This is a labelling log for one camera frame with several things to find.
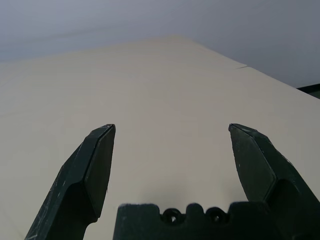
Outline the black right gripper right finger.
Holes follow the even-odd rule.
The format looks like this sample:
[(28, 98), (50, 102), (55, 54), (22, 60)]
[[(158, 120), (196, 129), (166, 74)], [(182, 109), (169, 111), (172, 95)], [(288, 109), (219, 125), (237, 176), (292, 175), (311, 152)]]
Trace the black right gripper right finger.
[(228, 130), (247, 199), (266, 205), (286, 240), (318, 240), (320, 202), (295, 167), (256, 129), (231, 123)]

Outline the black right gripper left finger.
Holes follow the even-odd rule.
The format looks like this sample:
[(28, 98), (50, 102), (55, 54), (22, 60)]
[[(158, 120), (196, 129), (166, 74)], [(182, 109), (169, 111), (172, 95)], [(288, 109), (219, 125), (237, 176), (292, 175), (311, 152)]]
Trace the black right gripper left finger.
[(82, 240), (107, 194), (116, 126), (92, 130), (60, 168), (27, 240)]

